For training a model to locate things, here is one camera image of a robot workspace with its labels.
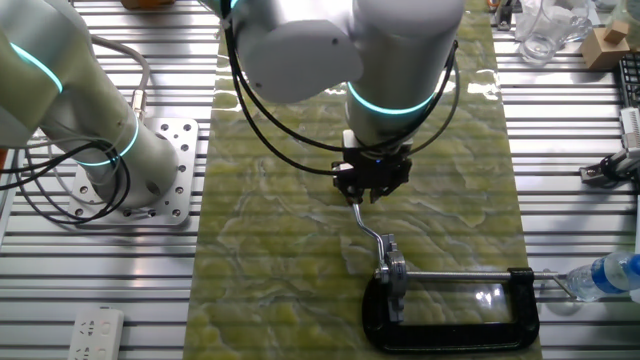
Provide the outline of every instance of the bottle cap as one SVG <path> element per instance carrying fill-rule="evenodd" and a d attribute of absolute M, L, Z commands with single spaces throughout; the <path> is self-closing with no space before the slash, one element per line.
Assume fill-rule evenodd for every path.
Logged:
<path fill-rule="evenodd" d="M 629 269 L 636 275 L 640 275 L 640 255 L 634 255 L 629 259 Z"/>

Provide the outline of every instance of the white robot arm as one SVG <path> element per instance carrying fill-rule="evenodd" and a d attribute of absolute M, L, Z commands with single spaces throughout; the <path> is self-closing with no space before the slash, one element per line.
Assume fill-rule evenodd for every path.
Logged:
<path fill-rule="evenodd" d="M 54 141 L 71 131 L 111 143 L 130 171 L 123 208 L 153 203 L 176 177 L 175 150 L 136 119 L 100 68 L 89 31 L 67 0 L 2 0 L 0 146 L 23 146 L 38 127 Z M 68 152 L 85 143 L 58 146 Z M 114 176 L 104 153 L 92 149 L 74 158 L 96 193 L 109 199 Z"/>
<path fill-rule="evenodd" d="M 223 1 L 233 7 L 223 23 L 232 24 L 248 80 L 264 99 L 297 102 L 349 82 L 351 131 L 343 143 L 352 148 L 402 137 L 415 124 L 451 58 L 464 8 L 464 0 Z M 220 0 L 201 2 L 222 14 Z M 0 146 L 23 146 L 39 127 L 52 140 L 72 129 L 110 142 L 131 171 L 127 208 L 154 202 L 173 184 L 175 150 L 136 119 L 100 69 L 86 25 L 67 0 L 3 0 Z M 377 161 L 408 138 L 358 154 Z M 85 142 L 60 147 L 68 152 Z M 100 197 L 109 198 L 104 154 L 89 150 L 74 158 Z"/>

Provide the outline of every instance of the power outlet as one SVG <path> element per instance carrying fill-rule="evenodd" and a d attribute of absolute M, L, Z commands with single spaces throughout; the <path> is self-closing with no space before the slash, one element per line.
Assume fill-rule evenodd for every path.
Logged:
<path fill-rule="evenodd" d="M 117 360 L 124 313 L 115 309 L 86 309 L 73 326 L 68 360 Z"/>

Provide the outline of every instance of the green marble surface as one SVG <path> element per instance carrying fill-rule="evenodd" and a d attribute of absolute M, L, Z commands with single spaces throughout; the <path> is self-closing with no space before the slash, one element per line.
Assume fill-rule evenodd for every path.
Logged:
<path fill-rule="evenodd" d="M 484 1 L 468 2 L 459 31 L 462 97 L 453 123 L 413 158 L 409 184 L 363 206 L 367 224 L 396 235 L 410 270 L 527 265 L 485 7 Z M 360 324 L 361 298 L 376 266 L 375 242 L 358 229 L 330 178 L 293 169 L 258 141 L 240 112 L 224 59 L 223 53 L 184 358 L 393 358 L 368 344 Z M 417 142 L 446 117 L 452 89 L 453 82 Z M 271 109 L 300 133 L 339 145 L 345 94 L 346 87 L 338 86 L 304 103 Z M 327 169 L 340 160 L 264 120 L 259 124 L 281 151 L 307 166 Z M 510 316 L 499 285 L 413 284 L 406 318 L 442 324 Z M 519 353 L 453 358 L 541 356 L 535 344 Z"/>

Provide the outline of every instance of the plastic water bottle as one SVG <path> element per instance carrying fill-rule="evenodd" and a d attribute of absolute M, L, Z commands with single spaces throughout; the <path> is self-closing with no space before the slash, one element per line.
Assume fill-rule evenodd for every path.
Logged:
<path fill-rule="evenodd" d="M 567 274 L 567 286 L 582 301 L 640 288 L 640 255 L 616 252 Z"/>

